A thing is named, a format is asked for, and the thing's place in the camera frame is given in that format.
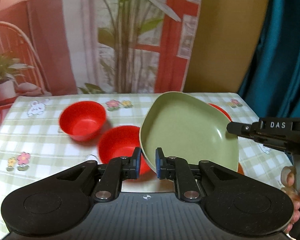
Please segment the person's right hand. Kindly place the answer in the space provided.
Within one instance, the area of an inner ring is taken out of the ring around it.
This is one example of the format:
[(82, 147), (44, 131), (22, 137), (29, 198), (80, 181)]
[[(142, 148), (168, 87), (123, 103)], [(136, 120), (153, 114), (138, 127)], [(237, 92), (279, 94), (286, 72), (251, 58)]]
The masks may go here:
[(300, 193), (294, 189), (294, 175), (294, 166), (285, 166), (281, 171), (281, 183), (283, 185), (281, 190), (290, 197), (294, 205), (293, 217), (288, 224), (285, 233), (289, 233), (293, 228), (293, 225), (300, 219)]

